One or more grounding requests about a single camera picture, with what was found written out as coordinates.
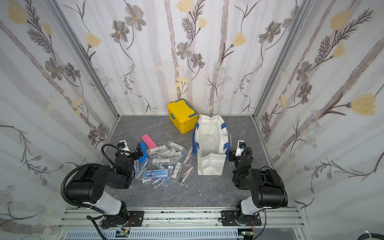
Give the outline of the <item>blue opaque plastic case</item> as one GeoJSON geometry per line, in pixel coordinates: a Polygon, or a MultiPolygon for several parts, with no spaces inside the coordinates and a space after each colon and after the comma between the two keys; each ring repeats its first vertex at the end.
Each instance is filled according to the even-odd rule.
{"type": "Polygon", "coordinates": [[[146,151],[147,151],[146,144],[144,142],[142,142],[142,143],[139,143],[139,145],[140,145],[141,151],[143,153],[143,155],[140,157],[140,163],[143,164],[145,162],[145,160],[148,158],[148,155],[146,153],[146,151]]]}

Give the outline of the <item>clear case blue label compass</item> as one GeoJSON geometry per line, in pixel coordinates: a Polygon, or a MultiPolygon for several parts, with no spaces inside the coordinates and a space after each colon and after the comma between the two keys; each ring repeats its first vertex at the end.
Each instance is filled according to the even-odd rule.
{"type": "Polygon", "coordinates": [[[169,171],[167,169],[160,170],[146,170],[144,172],[144,179],[163,179],[169,176],[169,171]]]}

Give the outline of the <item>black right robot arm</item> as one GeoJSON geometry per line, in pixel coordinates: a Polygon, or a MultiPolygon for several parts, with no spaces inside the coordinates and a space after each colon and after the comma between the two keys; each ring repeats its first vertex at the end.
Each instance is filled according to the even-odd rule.
{"type": "Polygon", "coordinates": [[[229,161],[234,163],[232,182],[239,190],[251,192],[251,196],[239,201],[235,207],[233,223],[247,226],[255,222],[260,212],[285,208],[288,195],[283,180],[276,170],[265,166],[252,168],[252,148],[241,147],[240,153],[229,151],[229,161]]]}

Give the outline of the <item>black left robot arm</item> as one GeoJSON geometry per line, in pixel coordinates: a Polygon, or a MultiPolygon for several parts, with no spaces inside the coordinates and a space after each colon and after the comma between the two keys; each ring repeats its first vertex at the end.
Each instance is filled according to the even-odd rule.
{"type": "Polygon", "coordinates": [[[96,163],[84,164],[70,171],[61,185],[61,196],[68,204],[87,208],[100,214],[98,217],[87,216],[97,230],[112,227],[141,227],[144,219],[143,211],[130,212],[125,202],[112,197],[105,190],[127,190],[136,177],[134,163],[144,154],[140,146],[130,151],[122,144],[112,145],[117,152],[112,161],[101,147],[102,155],[109,161],[108,165],[96,163]]]}

